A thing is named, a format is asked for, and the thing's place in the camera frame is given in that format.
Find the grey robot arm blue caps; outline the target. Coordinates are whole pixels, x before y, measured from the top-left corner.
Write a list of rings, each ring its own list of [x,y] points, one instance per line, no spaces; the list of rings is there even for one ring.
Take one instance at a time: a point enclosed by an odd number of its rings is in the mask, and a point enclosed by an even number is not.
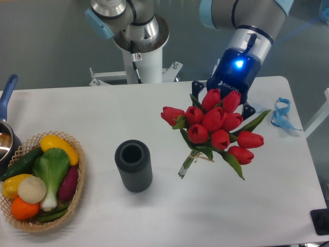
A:
[[[292,6],[292,1],[201,1],[201,23],[234,35],[211,77],[192,86],[193,96],[203,88],[241,94],[242,116],[255,113],[248,91]],[[161,83],[162,49],[169,38],[166,21],[155,13],[153,1],[91,1],[85,17],[104,39],[121,49],[129,84]]]

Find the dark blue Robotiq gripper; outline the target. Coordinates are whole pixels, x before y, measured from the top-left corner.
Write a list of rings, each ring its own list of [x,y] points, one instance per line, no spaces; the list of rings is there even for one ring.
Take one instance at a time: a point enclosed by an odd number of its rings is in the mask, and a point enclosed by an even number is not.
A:
[[[242,118],[248,119],[256,113],[255,108],[247,103],[248,91],[260,70],[261,63],[249,56],[244,55],[237,49],[227,49],[220,60],[214,74],[206,81],[192,81],[192,95],[198,100],[200,92],[220,89],[221,98],[230,92],[237,91],[241,94]]]

